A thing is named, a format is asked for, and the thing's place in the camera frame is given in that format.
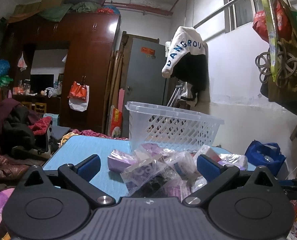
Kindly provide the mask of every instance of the black monitor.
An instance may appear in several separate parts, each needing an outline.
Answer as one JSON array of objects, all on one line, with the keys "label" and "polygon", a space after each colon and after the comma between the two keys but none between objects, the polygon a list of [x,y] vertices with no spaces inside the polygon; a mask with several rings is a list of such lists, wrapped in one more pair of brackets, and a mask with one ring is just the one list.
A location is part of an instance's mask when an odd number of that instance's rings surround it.
[{"label": "black monitor", "polygon": [[31,93],[40,94],[42,90],[54,86],[54,74],[31,75]]}]

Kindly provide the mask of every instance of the basket rim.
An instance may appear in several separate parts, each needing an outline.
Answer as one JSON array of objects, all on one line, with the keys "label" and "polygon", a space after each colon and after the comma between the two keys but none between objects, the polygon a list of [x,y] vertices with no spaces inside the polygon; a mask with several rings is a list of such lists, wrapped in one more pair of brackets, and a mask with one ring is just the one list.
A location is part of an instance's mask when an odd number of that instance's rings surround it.
[{"label": "basket rim", "polygon": [[[214,117],[209,114],[204,114],[201,112],[180,109],[180,108],[174,108],[174,107],[169,107],[169,106],[160,106],[160,105],[154,105],[154,104],[148,104],[148,103],[128,101],[126,103],[125,107],[128,111],[132,111],[132,112],[136,112],[136,113],[140,113],[140,114],[158,115],[158,116],[165,116],[165,117],[170,117],[170,118],[186,119],[186,120],[197,121],[197,122],[208,121],[208,122],[213,122],[213,123],[219,124],[219,125],[224,124],[223,119]],[[161,110],[165,111],[165,113],[163,113],[163,114],[158,113]],[[183,117],[174,116],[171,113],[182,114],[185,116],[183,116]]]}]

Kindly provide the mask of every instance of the desk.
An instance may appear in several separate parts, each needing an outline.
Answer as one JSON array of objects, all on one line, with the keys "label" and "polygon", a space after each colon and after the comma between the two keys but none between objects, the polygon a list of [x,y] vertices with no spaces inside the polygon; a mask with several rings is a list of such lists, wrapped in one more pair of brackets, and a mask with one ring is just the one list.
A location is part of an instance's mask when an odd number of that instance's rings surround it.
[{"label": "desk", "polygon": [[47,113],[49,114],[59,114],[61,98],[58,97],[48,97],[42,95],[29,96],[29,95],[12,95],[12,98],[19,102],[31,102],[32,104],[46,103],[47,104]]},{"label": "desk", "polygon": [[[59,166],[66,163],[76,165],[92,154],[97,154],[101,159],[101,170],[90,183],[118,201],[120,197],[127,195],[128,190],[121,176],[108,169],[107,157],[114,149],[130,154],[130,142],[82,135],[72,136],[45,163],[43,169],[45,171],[57,170]],[[213,150],[218,154],[229,153],[225,149],[217,147],[213,147]],[[254,169],[255,166],[249,163],[248,170],[253,171]]]}]

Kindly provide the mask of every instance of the clear plastic basket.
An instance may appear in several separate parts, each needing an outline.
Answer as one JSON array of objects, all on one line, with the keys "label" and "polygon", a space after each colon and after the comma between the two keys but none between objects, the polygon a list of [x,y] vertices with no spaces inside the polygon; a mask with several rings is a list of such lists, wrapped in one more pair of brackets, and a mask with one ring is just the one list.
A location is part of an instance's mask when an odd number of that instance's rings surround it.
[{"label": "clear plastic basket", "polygon": [[178,151],[197,151],[212,145],[218,128],[224,120],[200,112],[127,102],[130,111],[130,147],[135,150],[141,143],[157,143]]}]

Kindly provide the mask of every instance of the yellow chair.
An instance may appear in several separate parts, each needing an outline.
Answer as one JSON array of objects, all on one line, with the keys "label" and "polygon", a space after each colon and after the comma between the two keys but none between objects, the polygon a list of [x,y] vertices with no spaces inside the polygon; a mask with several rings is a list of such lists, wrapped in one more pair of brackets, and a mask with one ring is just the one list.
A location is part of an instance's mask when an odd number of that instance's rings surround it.
[{"label": "yellow chair", "polygon": [[32,103],[31,102],[22,102],[23,106],[26,106],[29,110],[32,110]]},{"label": "yellow chair", "polygon": [[45,103],[35,103],[34,111],[39,115],[46,113],[46,104]]}]

